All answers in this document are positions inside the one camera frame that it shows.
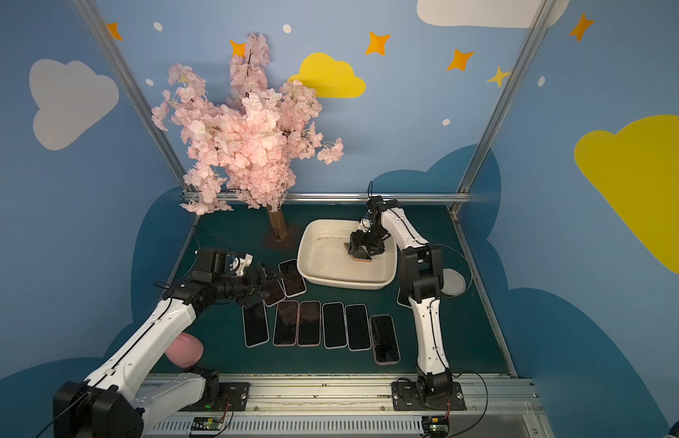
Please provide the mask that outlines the phone cream case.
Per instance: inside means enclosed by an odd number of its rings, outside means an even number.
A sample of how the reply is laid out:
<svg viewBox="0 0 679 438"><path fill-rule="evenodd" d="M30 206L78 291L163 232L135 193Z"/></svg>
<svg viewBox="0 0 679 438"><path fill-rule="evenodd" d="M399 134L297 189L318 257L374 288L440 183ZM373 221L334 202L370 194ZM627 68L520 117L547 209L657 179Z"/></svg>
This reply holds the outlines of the phone cream case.
<svg viewBox="0 0 679 438"><path fill-rule="evenodd" d="M304 277L300 274L297 267L297 259L290 259L281 262L278 270L282 276L282 284L287 299L304 295L308 290Z"/></svg>

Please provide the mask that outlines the phone grey case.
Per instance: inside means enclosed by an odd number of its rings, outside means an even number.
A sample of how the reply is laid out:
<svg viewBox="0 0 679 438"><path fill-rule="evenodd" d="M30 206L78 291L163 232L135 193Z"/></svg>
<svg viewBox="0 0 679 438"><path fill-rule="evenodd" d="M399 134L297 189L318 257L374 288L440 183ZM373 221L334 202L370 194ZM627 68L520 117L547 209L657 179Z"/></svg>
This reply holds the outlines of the phone grey case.
<svg viewBox="0 0 679 438"><path fill-rule="evenodd" d="M286 292L283 286L283 276L278 272L269 268L263 267L264 284L262 290L265 292L264 303L267 308L272 308L279 302L286 299Z"/></svg>

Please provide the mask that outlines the phone salmon case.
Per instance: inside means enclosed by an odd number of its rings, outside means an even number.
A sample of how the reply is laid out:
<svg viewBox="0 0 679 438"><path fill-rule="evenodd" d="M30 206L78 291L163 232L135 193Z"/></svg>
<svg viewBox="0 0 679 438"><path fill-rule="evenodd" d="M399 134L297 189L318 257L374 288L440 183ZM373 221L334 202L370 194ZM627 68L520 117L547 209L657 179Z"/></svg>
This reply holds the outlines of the phone salmon case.
<svg viewBox="0 0 679 438"><path fill-rule="evenodd" d="M403 291L402 288L399 288L396 301L399 306L403 308L410 308L410 293Z"/></svg>

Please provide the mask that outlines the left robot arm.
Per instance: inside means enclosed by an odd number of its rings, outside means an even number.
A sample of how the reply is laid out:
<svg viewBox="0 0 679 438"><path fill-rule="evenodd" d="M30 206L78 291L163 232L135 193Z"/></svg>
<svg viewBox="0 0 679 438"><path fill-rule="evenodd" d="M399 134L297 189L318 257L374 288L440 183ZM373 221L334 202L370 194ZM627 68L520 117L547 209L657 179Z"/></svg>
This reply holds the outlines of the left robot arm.
<svg viewBox="0 0 679 438"><path fill-rule="evenodd" d="M188 276L166 288L153 314L81 383L68 381L53 398L56 437L142 437L189 406L215 408L224 401L219 374L193 366L139 395L142 383L176 339L219 300L239 306L263 301L281 273L250 254L204 248Z"/></svg>

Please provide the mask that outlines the phone light pink case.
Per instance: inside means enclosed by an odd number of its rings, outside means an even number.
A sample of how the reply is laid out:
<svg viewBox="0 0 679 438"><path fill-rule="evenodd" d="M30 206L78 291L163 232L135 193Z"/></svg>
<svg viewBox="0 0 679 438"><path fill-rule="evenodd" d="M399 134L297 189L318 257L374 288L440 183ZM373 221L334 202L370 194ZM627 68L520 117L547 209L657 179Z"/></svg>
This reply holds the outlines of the phone light pink case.
<svg viewBox="0 0 679 438"><path fill-rule="evenodd" d="M369 319L372 351L377 365L396 365L401 361L394 320L391 315L373 315Z"/></svg>

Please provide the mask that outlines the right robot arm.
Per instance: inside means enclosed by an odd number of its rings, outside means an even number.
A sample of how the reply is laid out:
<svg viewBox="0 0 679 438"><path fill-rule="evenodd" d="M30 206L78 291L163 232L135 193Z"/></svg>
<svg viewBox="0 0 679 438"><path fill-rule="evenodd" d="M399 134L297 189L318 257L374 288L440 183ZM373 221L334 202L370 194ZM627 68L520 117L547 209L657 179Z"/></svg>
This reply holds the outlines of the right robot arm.
<svg viewBox="0 0 679 438"><path fill-rule="evenodd" d="M369 198L367 208L359 229L346 244L348 254L357 261L370 261L385 252L388 239L394 241L400 250L400 292L415 320L418 394L425 402L446 398L452 394L452 371L441 335L443 251L420 235L398 201L375 195Z"/></svg>

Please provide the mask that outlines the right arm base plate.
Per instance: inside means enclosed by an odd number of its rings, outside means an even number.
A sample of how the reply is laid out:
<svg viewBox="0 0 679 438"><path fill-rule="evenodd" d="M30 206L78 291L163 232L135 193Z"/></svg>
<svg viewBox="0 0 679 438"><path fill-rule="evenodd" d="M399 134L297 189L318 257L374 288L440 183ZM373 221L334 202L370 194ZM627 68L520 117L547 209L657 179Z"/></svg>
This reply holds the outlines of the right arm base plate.
<svg viewBox="0 0 679 438"><path fill-rule="evenodd" d="M421 394L417 383L399 378L390 384L393 409L396 412L466 411L466 402L461 385L456 381L452 393L445 396Z"/></svg>

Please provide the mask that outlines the phone white case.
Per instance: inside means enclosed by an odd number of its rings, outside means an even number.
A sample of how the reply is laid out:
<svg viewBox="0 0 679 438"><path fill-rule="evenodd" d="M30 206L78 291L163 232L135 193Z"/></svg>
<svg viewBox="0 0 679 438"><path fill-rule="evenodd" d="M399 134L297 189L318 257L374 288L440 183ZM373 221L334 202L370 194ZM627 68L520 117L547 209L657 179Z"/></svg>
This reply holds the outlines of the phone white case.
<svg viewBox="0 0 679 438"><path fill-rule="evenodd" d="M345 307L348 349L363 351L371 349L369 315L364 304L351 304Z"/></svg>

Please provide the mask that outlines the phone rose case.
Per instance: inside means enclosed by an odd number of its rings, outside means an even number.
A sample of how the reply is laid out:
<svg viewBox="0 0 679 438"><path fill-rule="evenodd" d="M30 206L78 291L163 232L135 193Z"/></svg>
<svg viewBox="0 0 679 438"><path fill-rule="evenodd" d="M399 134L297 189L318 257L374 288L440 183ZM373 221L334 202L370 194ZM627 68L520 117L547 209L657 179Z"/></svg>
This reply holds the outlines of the phone rose case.
<svg viewBox="0 0 679 438"><path fill-rule="evenodd" d="M277 304L273 345L290 347L297 344L299 302L286 300Z"/></svg>

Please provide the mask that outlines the white plastic storage box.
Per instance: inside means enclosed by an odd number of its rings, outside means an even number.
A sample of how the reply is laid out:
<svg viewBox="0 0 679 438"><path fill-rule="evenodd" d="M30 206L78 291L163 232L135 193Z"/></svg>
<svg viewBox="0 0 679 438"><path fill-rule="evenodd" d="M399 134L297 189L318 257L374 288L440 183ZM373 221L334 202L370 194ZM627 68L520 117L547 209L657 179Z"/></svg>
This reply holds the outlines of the white plastic storage box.
<svg viewBox="0 0 679 438"><path fill-rule="evenodd" d="M357 261L346 244L359 222L319 219L311 222L301 237L297 269L307 281L333 288L378 290L394 281L398 269L397 246L390 238L385 252L370 261Z"/></svg>

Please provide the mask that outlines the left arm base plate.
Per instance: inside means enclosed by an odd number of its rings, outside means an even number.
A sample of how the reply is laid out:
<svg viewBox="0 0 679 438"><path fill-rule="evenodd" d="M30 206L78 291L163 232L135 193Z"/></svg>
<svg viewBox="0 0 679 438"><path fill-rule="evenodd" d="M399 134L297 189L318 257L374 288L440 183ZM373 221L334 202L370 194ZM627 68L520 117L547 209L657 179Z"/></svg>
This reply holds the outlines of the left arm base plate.
<svg viewBox="0 0 679 438"><path fill-rule="evenodd" d="M244 412L249 401L250 383L219 383L219 389L204 394L188 406L188 412Z"/></svg>

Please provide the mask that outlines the phone coral case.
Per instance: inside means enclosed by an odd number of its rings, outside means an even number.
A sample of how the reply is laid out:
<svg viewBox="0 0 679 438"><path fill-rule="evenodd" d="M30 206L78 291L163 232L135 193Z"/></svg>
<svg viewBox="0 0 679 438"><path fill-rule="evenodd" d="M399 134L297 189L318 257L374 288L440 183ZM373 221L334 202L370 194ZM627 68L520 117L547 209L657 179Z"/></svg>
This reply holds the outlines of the phone coral case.
<svg viewBox="0 0 679 438"><path fill-rule="evenodd" d="M321 343L321 303L302 301L299 305L297 345L317 347Z"/></svg>

